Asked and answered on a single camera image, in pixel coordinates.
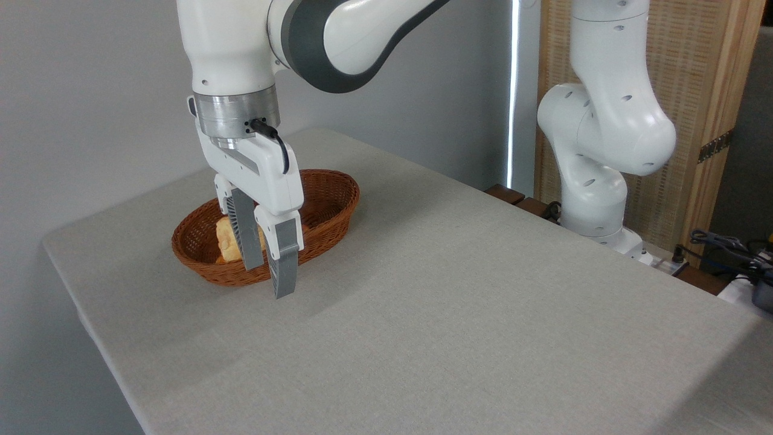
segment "black cable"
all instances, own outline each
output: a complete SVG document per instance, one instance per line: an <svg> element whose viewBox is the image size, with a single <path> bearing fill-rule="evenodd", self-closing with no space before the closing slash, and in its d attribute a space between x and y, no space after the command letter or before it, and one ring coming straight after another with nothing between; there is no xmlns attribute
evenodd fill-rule
<svg viewBox="0 0 773 435"><path fill-rule="evenodd" d="M558 221L558 219L561 217L561 203L558 201L553 201L552 203L548 204L540 217L542 219L555 219Z"/></svg>
<svg viewBox="0 0 773 435"><path fill-rule="evenodd" d="M770 260L764 259L759 255L752 254L751 249L749 249L748 246L744 246L744 244L741 243L741 240L735 237L727 237L718 235L711 231L696 229L690 233L690 242L694 245L714 246L715 248L721 249L728 255L743 262L763 262L768 263L769 265L773 265L773 262Z"/></svg>
<svg viewBox="0 0 773 435"><path fill-rule="evenodd" d="M682 249L684 252L692 255L693 257L701 259L701 260L703 260L703 261L705 261L705 262L707 262L707 263L709 263L709 264L711 264L711 265L713 265L715 267L718 267L720 269L726 269L726 270L729 270L731 272L735 272L735 273L737 273L739 275L745 275L745 276L748 276L749 278L759 279L759 280L763 281L764 283L768 284L769 286L773 286L773 278L771 278L769 276L769 274L766 273L766 272L763 272L763 273L753 272L753 271L748 270L748 269L742 269L740 267L735 267L735 266L732 266L732 265L722 264L722 263L719 263L719 262L715 262L714 260L708 259L705 256L703 256L701 254L698 254L697 252L690 251L684 245L677 245L676 247L679 248L679 249Z"/></svg>
<svg viewBox="0 0 773 435"><path fill-rule="evenodd" d="M288 154L288 147L284 144L282 138L279 137L279 132L277 129L271 127L269 124L266 124L266 118L253 119L252 122L250 122L250 127L252 127L256 133L260 133L269 139L274 139L277 141L279 147L282 149L282 157L284 158L284 172L282 173L286 175L290 170L290 155Z"/></svg>

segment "light strip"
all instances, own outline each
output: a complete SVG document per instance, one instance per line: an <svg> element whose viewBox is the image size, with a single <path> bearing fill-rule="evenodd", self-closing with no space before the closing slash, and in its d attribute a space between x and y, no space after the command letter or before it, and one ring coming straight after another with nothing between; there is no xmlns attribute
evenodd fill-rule
<svg viewBox="0 0 773 435"><path fill-rule="evenodd" d="M516 98L518 96L518 43L519 23L521 19L520 0L512 0L512 63L510 64L510 111L507 135L507 180L506 186L512 189L513 160L515 159Z"/></svg>

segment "metal hinge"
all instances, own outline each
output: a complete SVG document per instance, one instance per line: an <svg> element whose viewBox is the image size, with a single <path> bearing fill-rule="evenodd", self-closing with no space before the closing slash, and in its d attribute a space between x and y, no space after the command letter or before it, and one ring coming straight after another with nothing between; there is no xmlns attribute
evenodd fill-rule
<svg viewBox="0 0 773 435"><path fill-rule="evenodd" d="M698 156L698 163L703 163L710 159L714 154L722 151L730 146L730 141L733 139L733 130L723 134L722 136L714 139L708 144L704 145L700 149L700 155Z"/></svg>

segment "woven panel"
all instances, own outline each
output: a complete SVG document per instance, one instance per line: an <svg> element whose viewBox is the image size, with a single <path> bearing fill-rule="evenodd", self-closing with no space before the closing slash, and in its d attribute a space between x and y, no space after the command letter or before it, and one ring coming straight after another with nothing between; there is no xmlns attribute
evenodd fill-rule
<svg viewBox="0 0 773 435"><path fill-rule="evenodd" d="M703 145L706 109L714 83L728 2L652 0L648 54L650 79L663 110L676 125L676 151L659 172L626 176L625 224L645 241L669 247L679 239L697 156ZM578 82L569 62L571 0L543 3L540 93ZM560 178L550 144L537 146L538 198L560 200Z"/></svg>

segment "bread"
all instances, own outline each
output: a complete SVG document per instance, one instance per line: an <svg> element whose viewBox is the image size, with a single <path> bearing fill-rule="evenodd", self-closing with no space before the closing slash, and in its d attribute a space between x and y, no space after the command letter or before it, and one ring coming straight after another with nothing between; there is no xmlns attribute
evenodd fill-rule
<svg viewBox="0 0 773 435"><path fill-rule="evenodd" d="M239 245L237 239L233 235L233 229L231 228L231 222L228 217L222 217L217 221L217 246L220 248L220 253L223 255L225 262L235 262L241 260L241 252L239 252Z"/></svg>
<svg viewBox="0 0 773 435"><path fill-rule="evenodd" d="M221 256L215 261L216 264L225 264L229 262L236 262L241 260L241 252L239 252L239 244L237 244L237 238L233 235L233 229L231 228L231 222L227 216L220 218L216 225L217 233L217 245L220 248ZM266 251L266 239L263 236L263 229L257 228L259 239L261 240L261 250Z"/></svg>

